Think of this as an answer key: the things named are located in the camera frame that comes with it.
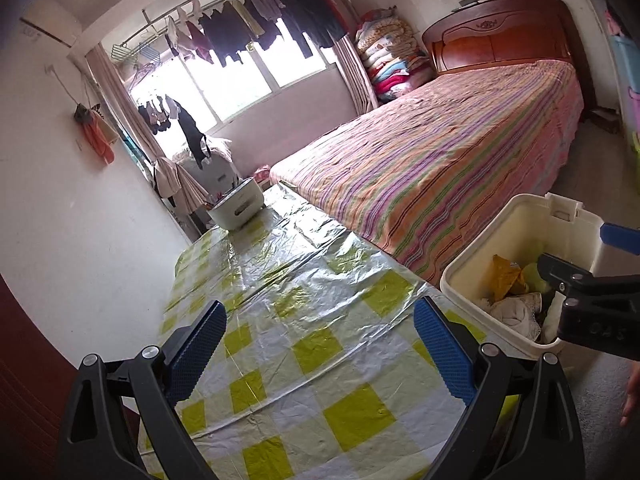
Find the person right hand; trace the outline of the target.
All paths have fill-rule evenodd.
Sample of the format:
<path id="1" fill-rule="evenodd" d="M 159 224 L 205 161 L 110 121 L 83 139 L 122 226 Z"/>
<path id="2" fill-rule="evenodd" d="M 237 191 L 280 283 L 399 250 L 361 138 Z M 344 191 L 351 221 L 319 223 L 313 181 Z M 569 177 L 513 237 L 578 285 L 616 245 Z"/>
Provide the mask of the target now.
<path id="1" fill-rule="evenodd" d="M 627 382 L 626 401 L 622 411 L 620 424 L 626 426 L 638 410 L 640 399 L 640 363 L 633 362 L 631 373 Z"/>

